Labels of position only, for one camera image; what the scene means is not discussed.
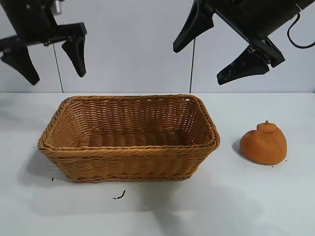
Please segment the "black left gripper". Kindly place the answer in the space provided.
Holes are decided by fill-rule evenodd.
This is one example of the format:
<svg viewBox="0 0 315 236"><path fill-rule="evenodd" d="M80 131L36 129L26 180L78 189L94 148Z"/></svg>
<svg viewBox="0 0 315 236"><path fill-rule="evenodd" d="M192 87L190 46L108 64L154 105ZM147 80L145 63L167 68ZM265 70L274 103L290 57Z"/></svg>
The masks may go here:
<svg viewBox="0 0 315 236"><path fill-rule="evenodd" d="M39 75L32 63L27 46L66 41L62 45L78 76L86 74L84 59L84 23L58 25L48 0L2 0L0 5L6 13L16 35L0 40L2 62L18 71L31 84L36 85Z"/></svg>

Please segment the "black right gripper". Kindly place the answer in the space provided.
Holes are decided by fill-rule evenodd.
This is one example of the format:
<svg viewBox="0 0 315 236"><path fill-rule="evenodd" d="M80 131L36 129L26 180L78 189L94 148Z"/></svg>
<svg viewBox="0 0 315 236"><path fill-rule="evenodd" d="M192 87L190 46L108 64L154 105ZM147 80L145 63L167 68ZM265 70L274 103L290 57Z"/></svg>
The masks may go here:
<svg viewBox="0 0 315 236"><path fill-rule="evenodd" d="M218 84L263 75L269 71L268 63L276 67L285 61L268 36L302 10L301 0L194 1L182 30L173 42L173 51L180 52L200 34L213 28L213 15L217 14L251 45L217 74Z"/></svg>

